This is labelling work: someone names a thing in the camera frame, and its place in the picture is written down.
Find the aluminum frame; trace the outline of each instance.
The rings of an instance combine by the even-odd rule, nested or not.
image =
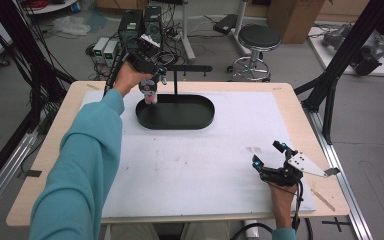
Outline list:
[[[46,114],[42,112],[40,122],[45,118]],[[33,147],[39,135],[39,126],[34,129],[32,133],[25,133],[20,143],[12,152],[8,161],[0,171],[0,197],[8,186],[9,182],[13,179],[15,173],[23,163],[24,158],[29,154],[30,149]]]
[[[366,220],[363,217],[363,213],[358,206],[357,200],[352,192],[351,186],[345,176],[345,173],[342,169],[341,163],[339,161],[338,155],[336,155],[333,145],[330,145],[326,138],[323,136],[323,120],[321,119],[319,113],[310,112],[307,109],[303,109],[313,131],[319,141],[320,146],[323,149],[323,152],[329,162],[331,167],[337,167],[341,170],[341,174],[336,175],[339,185],[341,186],[342,192],[344,193],[345,199],[348,202],[350,207],[350,214],[348,215],[356,234],[359,240],[373,240],[373,237],[370,233],[369,227],[367,226]]]

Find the wooden table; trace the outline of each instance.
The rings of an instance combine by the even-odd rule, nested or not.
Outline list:
[[[10,226],[28,226],[30,224],[30,215],[32,206],[43,191],[46,178],[54,166],[59,155],[59,144],[63,135],[71,126],[76,116],[83,97],[87,91],[103,90],[104,82],[96,81],[78,81],[71,85],[70,90],[52,124],[49,133],[43,142],[43,145],[36,157],[31,169],[41,170],[42,174],[39,178],[26,178],[17,199],[10,210],[7,223]],[[292,87],[286,83],[251,83],[251,82],[179,82],[179,92],[182,91],[252,91],[252,92],[272,92],[276,99],[280,113],[283,117],[286,129],[291,138],[295,149],[299,149],[312,159],[323,170],[329,168],[329,164],[323,151],[316,139],[316,136],[301,108]],[[159,91],[172,91],[173,84],[169,82],[166,86],[159,85]],[[317,210],[311,213],[302,213],[303,217],[317,216],[345,216],[349,213],[349,207],[338,184],[336,177],[321,178],[311,174],[305,174],[305,178],[311,188],[313,199],[316,203]],[[243,214],[235,215],[234,219],[258,219],[270,218],[270,214]],[[149,218],[148,222],[162,221],[198,221],[198,220],[232,220],[229,217],[217,216],[194,216],[183,218]],[[142,220],[125,219],[121,222],[139,222]],[[103,219],[103,222],[114,222],[109,219]]]

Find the black stand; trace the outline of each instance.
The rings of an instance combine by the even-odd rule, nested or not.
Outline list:
[[[384,20],[384,0],[369,1],[326,70],[318,78],[294,90],[298,95],[314,88],[310,96],[302,102],[303,108],[312,112],[317,112],[320,104],[326,98],[322,133],[329,144],[332,144],[330,129],[336,84],[351,60],[382,20]]]
[[[149,129],[193,130],[202,129],[211,124],[214,118],[214,104],[206,97],[191,94],[178,94],[177,72],[207,72],[210,66],[169,65],[167,71],[174,72],[174,94],[158,94],[157,104],[140,101],[136,106],[139,123]]]

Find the teal sleeve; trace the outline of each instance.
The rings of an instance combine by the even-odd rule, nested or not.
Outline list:
[[[31,215],[30,239],[98,239],[102,208],[121,154],[122,96],[83,106]]]
[[[272,240],[296,240],[293,228],[277,228],[272,232]]]

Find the chrome stool base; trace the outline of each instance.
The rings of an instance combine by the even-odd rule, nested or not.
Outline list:
[[[233,62],[233,65],[228,71],[233,73],[233,78],[240,76],[249,81],[270,82],[269,67],[259,58],[254,61],[252,61],[251,57],[238,58]]]

